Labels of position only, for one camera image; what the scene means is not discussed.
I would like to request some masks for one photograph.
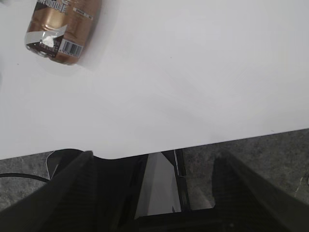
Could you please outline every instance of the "bottle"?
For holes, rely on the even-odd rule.
[[[56,62],[76,63],[98,8],[99,0],[37,0],[26,48]]]

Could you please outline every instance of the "table top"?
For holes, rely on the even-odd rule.
[[[104,0],[81,61],[29,52],[0,2],[0,158],[116,159],[309,127],[309,2]]]

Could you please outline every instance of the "white table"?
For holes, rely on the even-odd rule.
[[[1,159],[115,159],[309,127],[309,1],[105,0],[74,66],[24,47],[35,0],[4,1]]]

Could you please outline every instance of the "black cable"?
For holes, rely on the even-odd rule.
[[[48,182],[48,179],[45,179],[43,177],[37,176],[37,175],[30,175],[30,174],[24,174],[24,173],[2,173],[0,174],[0,178],[3,177],[22,177],[22,178],[29,178],[34,180],[40,180],[43,182]]]

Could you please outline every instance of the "barcode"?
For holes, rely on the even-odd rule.
[[[76,43],[72,43],[71,41],[62,39],[59,52],[67,54],[72,57],[78,57],[81,55],[83,46],[80,46]]]

